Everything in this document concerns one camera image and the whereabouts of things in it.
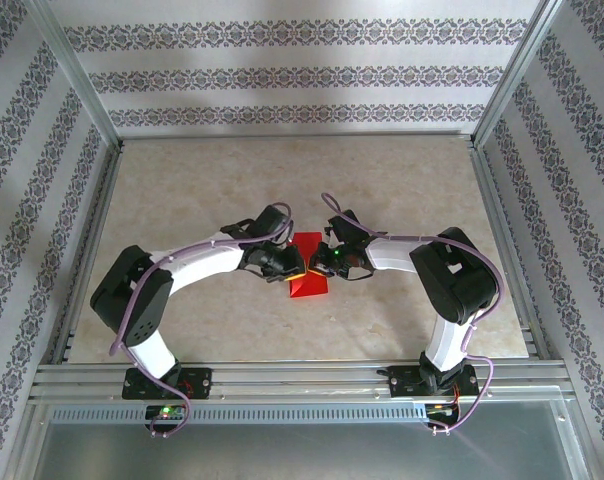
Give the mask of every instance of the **black mounting bracket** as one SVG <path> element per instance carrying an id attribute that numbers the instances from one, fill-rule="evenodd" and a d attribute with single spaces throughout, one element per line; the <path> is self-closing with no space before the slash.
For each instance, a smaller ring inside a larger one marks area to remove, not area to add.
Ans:
<path id="1" fill-rule="evenodd" d="M 429 392 L 426 383 L 420 376 L 420 367 L 418 365 L 394 365 L 386 367 L 386 370 L 378 370 L 380 375 L 388 378 L 391 398 L 395 397 L 430 397 L 433 394 Z M 465 365 L 462 371 L 455 377 L 451 388 L 440 395 L 453 395 L 454 385 L 458 386 L 460 395 L 477 396 L 480 393 L 478 380 L 475 374 L 475 368 L 472 365 Z"/>
<path id="2" fill-rule="evenodd" d="M 192 400 L 206 400 L 211 391 L 210 368 L 182 367 L 176 386 Z M 122 398 L 124 400 L 179 400 L 180 397 L 158 387 L 146 378 L 137 368 L 129 368 L 122 385 Z"/>

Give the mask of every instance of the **red block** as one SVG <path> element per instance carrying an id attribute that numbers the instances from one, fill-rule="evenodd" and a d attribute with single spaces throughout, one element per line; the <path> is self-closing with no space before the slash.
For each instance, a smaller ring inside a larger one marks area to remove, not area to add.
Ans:
<path id="1" fill-rule="evenodd" d="M 304 264 L 308 267 L 311 255 L 318 249 L 322 241 L 320 232 L 298 232 L 293 235 L 292 245 L 297 245 L 300 254 L 304 258 Z M 322 295 L 328 293 L 329 284 L 324 275 L 309 272 L 301 277 L 294 278 L 289 282 L 289 296 L 308 297 L 310 295 Z"/>

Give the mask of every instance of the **wire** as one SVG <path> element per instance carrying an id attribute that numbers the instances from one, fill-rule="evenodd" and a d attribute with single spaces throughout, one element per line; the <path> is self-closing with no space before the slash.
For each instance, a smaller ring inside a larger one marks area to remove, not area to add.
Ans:
<path id="1" fill-rule="evenodd" d="M 286 236 L 284 237 L 284 239 L 279 241 L 278 243 L 275 243 L 274 245 L 276 247 L 279 247 L 287 242 L 290 242 L 292 240 L 291 233 L 293 233 L 293 222 L 289 222 L 289 230 L 286 232 Z"/>
<path id="2" fill-rule="evenodd" d="M 357 282 L 358 280 L 364 280 L 365 278 L 371 278 L 373 276 L 373 273 L 369 273 L 366 275 L 362 275 L 361 277 L 358 278 L 345 278 L 345 280 L 347 282 Z"/>
<path id="3" fill-rule="evenodd" d="M 186 387 L 186 396 L 191 398 L 191 396 L 193 396 L 193 387 L 191 386 L 191 384 L 187 381 L 182 381 L 180 383 L 178 383 L 178 387 L 184 385 Z"/>
<path id="4" fill-rule="evenodd" d="M 482 263 L 484 263 L 487 266 L 487 268 L 491 271 L 491 274 L 493 275 L 493 278 L 495 279 L 495 281 L 497 283 L 498 298 L 495 302 L 493 302 L 493 305 L 491 305 L 487 310 L 480 313 L 479 315 L 476 315 L 471 320 L 469 328 L 466 331 L 464 338 L 462 339 L 462 345 L 461 345 L 462 353 L 465 354 L 466 358 L 468 358 L 469 360 L 482 361 L 482 362 L 487 363 L 487 365 L 489 366 L 489 374 L 486 377 L 486 381 L 484 382 L 484 386 L 482 387 L 482 390 L 480 390 L 480 393 L 476 397 L 475 401 L 473 402 L 473 404 L 471 405 L 469 410 L 454 425 L 449 426 L 449 425 L 446 425 L 445 423 L 439 422 L 437 420 L 429 420 L 430 423 L 441 427 L 440 430 L 433 427 L 434 435 L 437 433 L 446 433 L 448 435 L 449 432 L 455 430 L 456 428 L 458 428 L 460 425 L 462 425 L 464 422 L 467 421 L 467 419 L 471 416 L 471 414 L 477 408 L 478 404 L 480 403 L 480 400 L 482 400 L 482 397 L 484 397 L 484 394 L 488 390 L 489 385 L 491 384 L 491 380 L 493 379 L 494 365 L 493 365 L 493 362 L 491 361 L 491 359 L 488 357 L 469 355 L 468 353 L 466 353 L 466 348 L 469 344 L 469 341 L 471 340 L 471 336 L 473 335 L 473 332 L 477 329 L 477 324 L 484 318 L 488 317 L 491 313 L 493 313 L 495 311 L 495 309 L 498 307 L 498 305 L 502 302 L 502 299 L 504 297 L 504 291 L 505 291 L 504 280 L 502 279 L 502 275 L 500 274 L 500 272 L 497 269 L 497 267 L 495 266 L 495 264 L 486 255 L 482 254 L 481 252 L 479 252 L 478 250 L 476 250 L 473 247 L 469 247 L 468 245 L 466 245 L 464 243 L 457 242 L 457 241 L 451 240 L 449 238 L 442 238 L 442 237 L 382 234 L 380 232 L 376 232 L 375 230 L 371 230 L 370 228 L 365 227 L 360 222 L 353 220 L 352 218 L 350 218 L 347 215 L 345 215 L 344 213 L 342 213 L 340 204 L 335 199 L 335 197 L 333 197 L 333 195 L 331 195 L 330 193 L 323 192 L 321 197 L 322 197 L 322 200 L 324 200 L 324 203 L 326 203 L 327 206 L 331 210 L 333 210 L 337 215 L 339 215 L 342 219 L 346 220 L 351 225 L 359 228 L 360 230 L 365 231 L 366 233 L 368 233 L 371 236 L 374 236 L 377 238 L 382 238 L 385 240 L 391 240 L 391 241 L 444 243 L 445 245 L 450 245 L 451 247 L 459 248 L 460 250 L 464 250 L 465 252 L 468 252 L 471 255 L 474 255 Z"/>
<path id="5" fill-rule="evenodd" d="M 453 384 L 453 401 L 450 403 L 451 408 L 453 410 L 460 410 L 460 388 L 458 387 L 458 384 L 455 383 Z"/>
<path id="6" fill-rule="evenodd" d="M 151 267 L 149 267 L 149 269 L 146 270 L 142 274 L 142 276 L 140 277 L 140 280 L 137 282 L 135 288 L 133 289 L 133 293 L 131 294 L 129 303 L 127 304 L 126 309 L 124 310 L 124 315 L 122 316 L 122 321 L 120 322 L 120 328 L 118 329 L 118 333 L 115 336 L 115 341 L 113 342 L 113 344 L 111 345 L 111 348 L 109 349 L 109 355 L 113 356 L 117 353 L 118 350 L 122 350 L 126 354 L 126 356 L 129 357 L 129 359 L 131 360 L 133 365 L 138 370 L 140 370 L 140 372 L 145 377 L 147 377 L 150 381 L 155 383 L 157 386 L 178 396 L 181 400 L 184 400 L 184 403 L 185 403 L 184 418 L 178 425 L 175 426 L 175 428 L 173 428 L 172 430 L 170 430 L 168 432 L 162 433 L 162 437 L 164 437 L 164 438 L 168 438 L 171 435 L 177 433 L 179 430 L 181 430 L 187 424 L 187 422 L 189 421 L 189 417 L 191 416 L 191 402 L 190 402 L 189 398 L 183 392 L 181 392 L 177 388 L 167 385 L 162 380 L 155 378 L 153 375 L 151 375 L 151 373 L 146 368 L 144 368 L 142 365 L 140 365 L 140 363 L 133 356 L 133 354 L 131 353 L 129 348 L 126 345 L 124 345 L 124 342 L 122 341 L 124 338 L 124 334 L 126 332 L 126 328 L 129 324 L 129 321 L 131 320 L 131 314 L 133 313 L 133 308 L 135 307 L 138 297 L 140 296 L 140 291 L 142 290 L 142 287 L 144 287 L 144 284 L 147 282 L 149 277 L 153 274 L 153 272 L 155 272 L 156 270 L 161 268 L 163 265 L 166 265 L 167 263 L 171 263 L 171 262 L 178 260 L 182 257 L 185 257 L 187 255 L 192 255 L 194 253 L 197 253 L 199 251 L 202 251 L 204 249 L 209 249 L 209 248 L 239 247 L 240 245 L 249 244 L 249 243 L 265 242 L 267 240 L 271 240 L 272 238 L 279 237 L 282 233 L 284 233 L 286 231 L 286 229 L 289 227 L 289 225 L 292 222 L 291 207 L 289 207 L 289 205 L 287 205 L 284 202 L 276 202 L 276 203 L 273 203 L 272 206 L 284 208 L 284 210 L 286 211 L 286 216 L 287 216 L 286 221 L 278 229 L 276 229 L 273 233 L 270 233 L 268 235 L 263 235 L 261 237 L 239 239 L 239 240 L 235 240 L 235 239 L 234 240 L 206 240 L 204 242 L 198 242 L 193 245 L 189 245 L 187 247 L 181 248 L 181 249 L 161 258 L 160 260 L 155 262 L 153 265 L 151 265 Z M 157 434 L 157 432 L 153 429 L 154 424 L 155 424 L 155 420 L 151 421 L 150 430 L 151 430 L 152 436 L 155 436 Z"/>

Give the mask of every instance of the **wallpaper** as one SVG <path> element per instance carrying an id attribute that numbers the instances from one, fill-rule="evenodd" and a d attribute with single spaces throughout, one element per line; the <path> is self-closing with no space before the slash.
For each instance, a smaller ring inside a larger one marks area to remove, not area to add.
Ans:
<path id="1" fill-rule="evenodd" d="M 537 1 L 54 1 L 118 132 L 472 133 Z"/>
<path id="2" fill-rule="evenodd" d="M 484 148 L 604 467 L 604 0 L 572 0 Z"/>
<path id="3" fill-rule="evenodd" d="M 0 0 L 0 478 L 106 145 L 18 0 Z"/>

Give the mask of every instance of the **vented metal panel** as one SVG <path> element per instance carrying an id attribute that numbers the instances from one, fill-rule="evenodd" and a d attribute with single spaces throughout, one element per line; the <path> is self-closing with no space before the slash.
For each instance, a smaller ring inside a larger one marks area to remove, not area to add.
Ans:
<path id="1" fill-rule="evenodd" d="M 60 406 L 53 413 L 56 424 L 139 424 L 146 407 Z M 194 408 L 189 423 L 220 424 L 318 424 L 318 423 L 398 423 L 426 419 L 424 404 L 392 405 L 205 405 Z"/>

